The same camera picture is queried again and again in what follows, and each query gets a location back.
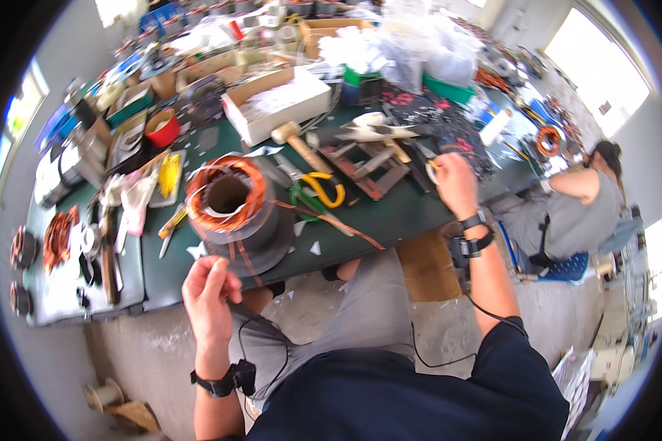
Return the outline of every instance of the cardboard box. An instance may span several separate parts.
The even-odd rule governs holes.
[[[106,120],[110,127],[116,128],[135,114],[148,109],[154,103],[154,91],[150,80],[142,81],[134,87],[125,89],[108,110]]]
[[[412,300],[446,301],[462,294],[449,247],[440,229],[398,245],[397,255]]]
[[[236,66],[236,51],[216,55],[179,71],[177,73],[177,93],[185,94],[190,84],[211,74],[220,76],[226,84],[240,79],[243,71]]]
[[[304,20],[299,23],[304,44],[304,52],[307,57],[316,60],[319,58],[319,39],[328,35],[336,37],[336,29],[358,26],[361,29],[374,28],[370,22],[358,18],[325,18],[323,20]]]
[[[314,94],[304,101],[291,104],[277,113],[263,116],[256,121],[248,121],[243,116],[239,106],[247,101],[248,98],[265,90],[287,84],[293,78],[299,76],[305,76],[307,77],[305,79],[309,81],[318,81],[322,86],[319,87],[319,90],[323,90],[323,92]],[[223,108],[226,111],[228,121],[238,130],[243,141],[252,147],[269,138],[270,133],[275,128],[280,127],[286,122],[295,121],[301,123],[326,112],[330,98],[331,87],[318,80],[306,69],[293,67],[265,75],[247,84],[230,89],[227,93],[223,94]]]

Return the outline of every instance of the chair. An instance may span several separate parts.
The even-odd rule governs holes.
[[[569,260],[555,263],[549,267],[545,275],[521,272],[515,256],[519,252],[524,254],[524,251],[510,242],[508,232],[505,231],[502,221],[497,221],[496,225],[498,229],[494,229],[494,231],[500,232],[500,234],[496,234],[496,237],[500,239],[503,255],[507,258],[508,268],[516,278],[536,282],[569,282],[573,285],[581,285],[586,279],[586,270],[589,267],[588,252],[579,252],[571,256]]]

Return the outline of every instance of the gray pants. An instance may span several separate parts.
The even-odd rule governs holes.
[[[253,404],[257,409],[264,409],[267,398],[286,377],[325,352],[382,348],[414,363],[409,297],[395,250],[361,259],[344,291],[338,313],[324,334],[316,341],[301,345],[292,343],[274,323],[253,314],[245,306],[230,304],[233,337],[229,357],[232,363],[245,358],[256,365]]]

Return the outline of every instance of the green plastic bin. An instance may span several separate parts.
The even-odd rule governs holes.
[[[360,73],[358,74],[353,69],[346,66],[345,64],[343,65],[343,67],[346,68],[346,71],[343,74],[343,79],[347,81],[350,85],[359,86],[363,81],[374,80],[375,78],[380,77],[380,72],[372,72],[366,74],[364,73],[363,75],[361,75]]]
[[[439,81],[426,72],[424,72],[424,85],[440,97],[446,98],[447,100],[456,101],[460,104],[466,104],[471,99],[471,97],[476,94],[476,91],[473,90],[473,87],[471,86],[466,88],[456,87],[454,85]]]

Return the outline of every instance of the blue stool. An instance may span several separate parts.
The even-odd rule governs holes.
[[[498,221],[498,226],[500,227],[505,247],[510,254],[512,268],[514,269],[515,276],[517,278],[543,282],[569,282],[573,285],[581,285],[584,282],[584,279],[586,279],[586,270],[589,267],[588,252],[579,252],[578,254],[571,256],[569,260],[555,263],[549,267],[549,270],[544,276],[519,272],[517,269],[517,259],[515,256],[517,252],[522,252],[523,254],[524,252],[520,249],[513,249],[512,243],[510,243],[508,232],[505,231],[505,226],[503,226],[503,221]]]

